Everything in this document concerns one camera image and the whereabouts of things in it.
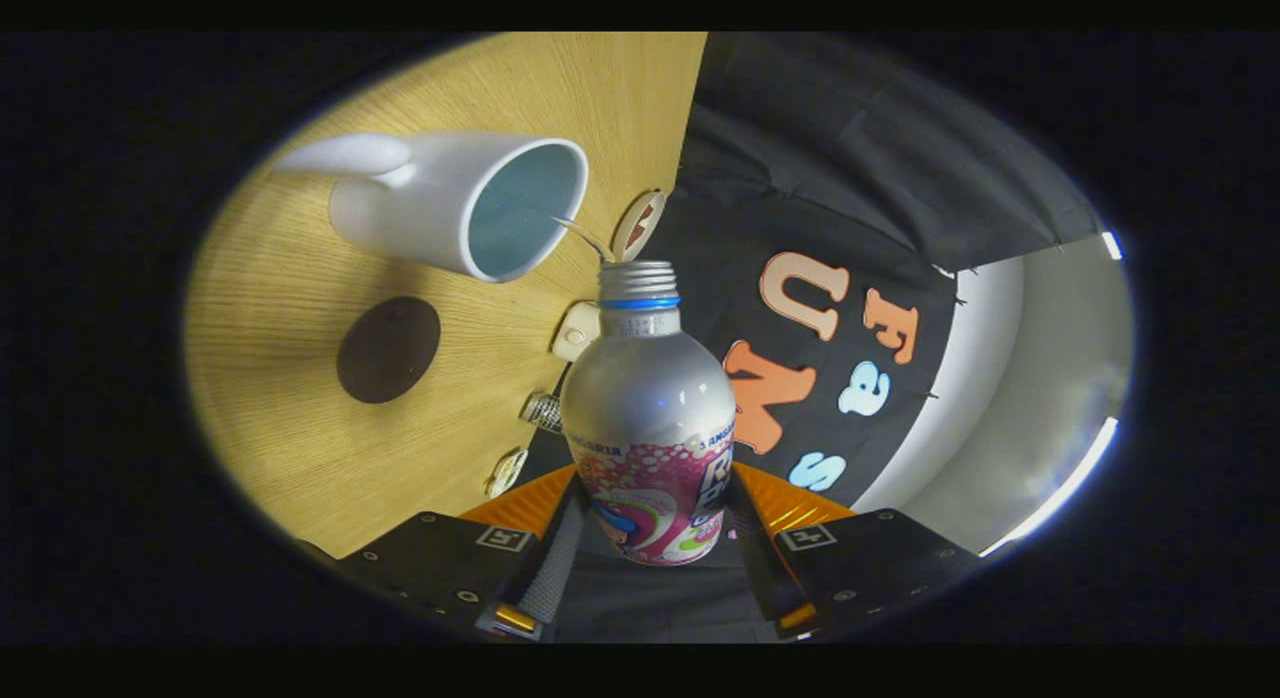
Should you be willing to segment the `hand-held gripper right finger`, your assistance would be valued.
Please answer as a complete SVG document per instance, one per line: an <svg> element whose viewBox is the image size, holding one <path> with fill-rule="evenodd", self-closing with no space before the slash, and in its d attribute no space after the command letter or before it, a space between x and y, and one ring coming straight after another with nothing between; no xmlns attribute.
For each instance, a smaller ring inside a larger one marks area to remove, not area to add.
<svg viewBox="0 0 1280 698"><path fill-rule="evenodd" d="M735 464L727 516L778 634L859 634L972 580L986 562L896 508L856 514Z"/></svg>

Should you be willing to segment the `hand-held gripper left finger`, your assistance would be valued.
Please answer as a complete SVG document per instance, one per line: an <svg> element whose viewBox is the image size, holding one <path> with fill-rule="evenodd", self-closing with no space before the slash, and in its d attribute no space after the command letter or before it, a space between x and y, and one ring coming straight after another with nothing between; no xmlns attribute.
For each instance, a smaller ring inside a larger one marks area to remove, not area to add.
<svg viewBox="0 0 1280 698"><path fill-rule="evenodd" d="M549 642L588 512L567 466L460 516L416 514L335 569L468 639Z"/></svg>

